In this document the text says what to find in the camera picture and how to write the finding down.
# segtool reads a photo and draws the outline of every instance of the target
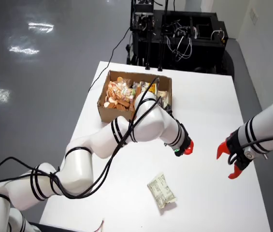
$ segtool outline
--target snack food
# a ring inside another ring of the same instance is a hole
[[[158,91],[158,97],[161,97],[160,105],[165,108],[169,103],[169,93],[168,91]]]
[[[123,101],[123,100],[117,100],[119,104],[123,105],[124,107],[129,107],[130,103]]]
[[[114,106],[115,106],[115,103],[111,102],[111,103],[109,103],[109,105],[108,105],[108,107],[107,107],[107,108],[109,108],[109,109],[113,109],[113,108],[114,108]]]

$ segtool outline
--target snack package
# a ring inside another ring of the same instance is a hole
[[[107,88],[107,96],[112,97],[114,100],[123,100],[130,103],[130,97],[133,96],[133,89],[129,88],[127,83],[127,79],[123,79],[120,82],[110,81]]]
[[[149,87],[150,83],[145,82],[145,81],[141,81],[140,83],[133,83],[133,89],[136,89],[138,86],[140,86],[142,88],[142,92],[145,92],[145,90]],[[157,84],[154,83],[150,89],[149,92],[152,92],[153,94],[157,94]]]
[[[163,173],[158,174],[147,186],[154,196],[159,209],[163,209],[167,203],[177,200],[168,187]]]
[[[160,106],[164,109],[167,104],[169,103],[169,93],[168,91],[158,91],[158,97],[161,97],[160,99]]]

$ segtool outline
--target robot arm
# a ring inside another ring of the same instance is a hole
[[[142,94],[135,100],[135,108],[140,104],[137,119],[156,102],[156,96],[151,92],[147,92],[142,101],[141,98]],[[120,116],[97,133],[71,141],[66,148],[63,168],[59,172],[49,163],[42,163],[36,168],[47,174],[55,174],[65,190],[77,196],[93,184],[93,153],[102,159],[111,156],[128,129],[129,122]],[[192,153],[193,142],[185,127],[158,105],[153,106],[123,145],[157,138],[170,146],[176,156]],[[9,210],[9,201],[18,210],[25,210],[55,194],[64,195],[56,184],[51,184],[52,180],[48,176],[36,175],[36,170],[25,174],[28,177],[0,183],[0,193],[8,198],[0,198],[0,218],[3,224],[8,220],[6,212]]]
[[[267,158],[266,153],[273,150],[272,136],[273,105],[243,124],[218,147],[217,159],[222,153],[227,153],[230,155],[228,163],[235,162],[234,173],[229,178],[237,178],[253,159]]]

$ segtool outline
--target power cord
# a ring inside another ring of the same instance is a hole
[[[158,3],[158,2],[156,2],[156,1],[154,1],[155,2],[155,4],[157,4],[157,5],[159,5],[159,6],[163,6],[161,3]]]
[[[100,78],[100,76],[102,75],[102,73],[108,68],[108,66],[109,66],[109,64],[110,64],[110,62],[111,62],[111,60],[112,60],[112,58],[113,58],[115,49],[116,49],[116,48],[121,44],[121,42],[125,39],[125,37],[126,37],[126,35],[127,35],[127,33],[128,33],[129,30],[130,30],[130,27],[129,27],[128,30],[126,31],[126,33],[125,33],[125,35],[123,36],[123,38],[119,41],[119,43],[118,43],[118,44],[116,45],[116,47],[113,49],[111,58],[109,59],[109,62],[108,62],[108,64],[107,64],[106,68],[102,70],[102,72],[99,74],[98,78],[92,83],[92,85],[90,86],[88,92],[91,90],[91,88],[93,87],[94,83],[96,83],[96,81]]]
[[[223,36],[222,36],[222,39],[221,39],[221,40],[224,39],[224,31],[223,31],[223,30],[214,30],[213,33],[212,33],[211,36],[210,36],[210,39],[211,39],[211,40],[213,39],[213,34],[214,34],[215,32],[218,32],[219,34],[220,34],[220,32],[222,32],[222,33],[223,33]]]
[[[26,177],[30,177],[32,178],[33,176],[47,176],[49,177],[50,179],[50,184],[51,184],[51,188],[53,188],[53,182],[57,185],[57,187],[61,190],[62,194],[69,198],[69,199],[81,199],[81,198],[85,198],[85,197],[88,197],[88,196],[91,196],[92,194],[94,194],[101,186],[102,184],[104,183],[104,181],[106,180],[106,177],[108,175],[108,172],[109,172],[109,169],[110,169],[110,166],[111,166],[111,163],[112,163],[112,160],[113,158],[115,157],[115,155],[118,153],[119,149],[122,147],[122,145],[124,144],[124,142],[126,141],[126,139],[131,135],[131,133],[133,132],[134,128],[137,126],[137,124],[139,124],[141,122],[141,120],[148,114],[150,113],[150,111],[158,104],[159,100],[161,99],[161,97],[159,97],[155,103],[143,114],[139,117],[139,119],[135,122],[134,124],[134,120],[135,120],[135,117],[136,117],[136,114],[139,110],[139,107],[140,105],[142,104],[143,100],[144,100],[144,96],[146,95],[146,93],[148,92],[148,90],[150,89],[150,87],[158,80],[158,77],[156,77],[151,83],[150,85],[148,86],[148,88],[145,90],[144,94],[142,95],[141,97],[141,100],[140,100],[140,103],[138,104],[136,110],[135,110],[135,113],[132,117],[132,120],[129,124],[129,127],[128,127],[128,130],[127,132],[125,133],[125,135],[122,137],[122,139],[120,140],[120,142],[118,143],[118,145],[116,146],[111,158],[109,159],[109,161],[107,162],[107,164],[105,165],[104,167],[104,170],[102,171],[101,175],[98,177],[98,179],[87,189],[85,190],[84,192],[74,196],[74,195],[71,195],[68,193],[68,191],[62,186],[62,183],[60,181],[60,179],[55,175],[55,173],[46,173],[44,171],[41,171],[39,170],[38,168],[33,168],[27,164],[25,164],[24,162],[20,161],[19,159],[15,158],[15,157],[8,157],[6,159],[4,159],[1,163],[0,163],[0,166],[3,165],[6,161],[8,160],[14,160],[16,162],[18,162],[19,164],[25,166],[26,168],[28,168],[29,170],[32,170],[32,172],[30,174],[25,174],[25,175],[22,175],[22,176],[18,176],[18,177],[12,177],[12,178],[6,178],[6,179],[3,179],[3,180],[0,180],[0,183],[2,182],[7,182],[7,181],[13,181],[13,180],[19,180],[19,179],[23,179],[23,178],[26,178]],[[93,189],[93,187],[95,187],[97,185],[97,183],[102,179],[104,175],[104,178],[103,180],[101,181],[101,183],[90,193],[88,193],[90,190]]]

